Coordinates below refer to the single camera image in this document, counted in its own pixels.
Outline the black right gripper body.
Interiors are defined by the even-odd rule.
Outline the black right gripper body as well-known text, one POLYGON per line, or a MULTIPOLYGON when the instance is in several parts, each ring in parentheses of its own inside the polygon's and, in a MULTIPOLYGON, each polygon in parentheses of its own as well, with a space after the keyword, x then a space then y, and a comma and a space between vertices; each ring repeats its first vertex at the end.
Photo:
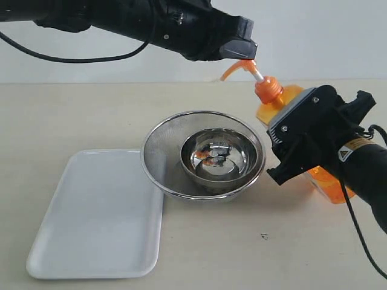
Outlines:
POLYGON ((358 91, 347 103, 335 90, 303 90, 268 124, 272 151, 280 161, 268 174, 282 185, 325 165, 337 152, 340 139, 363 132, 360 122, 375 105, 365 91, 358 91))

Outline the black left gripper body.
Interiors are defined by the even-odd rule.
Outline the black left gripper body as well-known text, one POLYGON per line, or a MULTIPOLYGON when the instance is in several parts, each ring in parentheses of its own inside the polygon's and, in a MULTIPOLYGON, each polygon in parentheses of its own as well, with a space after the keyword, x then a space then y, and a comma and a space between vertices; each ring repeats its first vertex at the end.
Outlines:
POLYGON ((239 17, 213 8, 210 1, 146 1, 151 44, 191 61, 238 59, 239 17))

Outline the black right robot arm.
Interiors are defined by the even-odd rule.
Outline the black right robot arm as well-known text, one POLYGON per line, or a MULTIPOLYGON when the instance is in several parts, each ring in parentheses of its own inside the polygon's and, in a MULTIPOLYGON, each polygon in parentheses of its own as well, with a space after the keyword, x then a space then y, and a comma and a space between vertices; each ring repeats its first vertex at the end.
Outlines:
POLYGON ((268 124, 280 160, 268 174, 281 185, 321 166, 365 201, 386 230, 386 149, 360 126, 375 103, 365 91, 347 103, 330 85, 302 91, 268 124))

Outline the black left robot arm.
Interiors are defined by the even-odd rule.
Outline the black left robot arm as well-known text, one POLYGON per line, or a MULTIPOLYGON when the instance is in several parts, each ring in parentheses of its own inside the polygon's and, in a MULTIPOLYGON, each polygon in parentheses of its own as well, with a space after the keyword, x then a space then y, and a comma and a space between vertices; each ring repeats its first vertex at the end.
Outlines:
POLYGON ((128 59, 149 44, 190 61, 249 59, 256 52, 250 38, 253 22, 218 10, 210 1, 1 1, 1 22, 22 21, 69 33, 96 27, 142 42, 136 50, 118 56, 71 59, 35 52, 1 34, 15 49, 56 63, 128 59))

